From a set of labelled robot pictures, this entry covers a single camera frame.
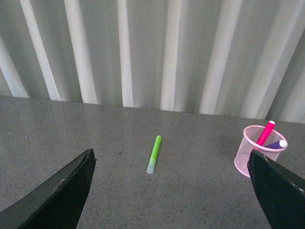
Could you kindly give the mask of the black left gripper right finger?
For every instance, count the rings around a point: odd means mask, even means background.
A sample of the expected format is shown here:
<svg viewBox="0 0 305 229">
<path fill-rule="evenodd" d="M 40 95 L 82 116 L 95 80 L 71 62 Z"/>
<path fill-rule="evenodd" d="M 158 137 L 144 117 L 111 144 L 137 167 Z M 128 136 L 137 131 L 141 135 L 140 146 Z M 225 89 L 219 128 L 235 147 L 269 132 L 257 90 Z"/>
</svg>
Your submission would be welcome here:
<svg viewBox="0 0 305 229">
<path fill-rule="evenodd" d="M 259 204 L 273 229 L 305 227 L 305 180 L 261 152 L 247 163 Z"/>
</svg>

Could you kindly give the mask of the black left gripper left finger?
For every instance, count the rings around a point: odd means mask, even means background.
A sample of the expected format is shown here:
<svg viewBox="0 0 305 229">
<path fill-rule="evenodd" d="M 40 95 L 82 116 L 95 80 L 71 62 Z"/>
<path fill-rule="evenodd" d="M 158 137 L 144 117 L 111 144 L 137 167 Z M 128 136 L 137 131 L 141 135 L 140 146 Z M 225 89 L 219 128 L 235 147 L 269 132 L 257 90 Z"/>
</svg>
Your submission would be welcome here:
<svg viewBox="0 0 305 229">
<path fill-rule="evenodd" d="M 81 153 L 25 197 L 0 213 L 2 229 L 75 229 L 87 200 L 96 159 Z"/>
</svg>

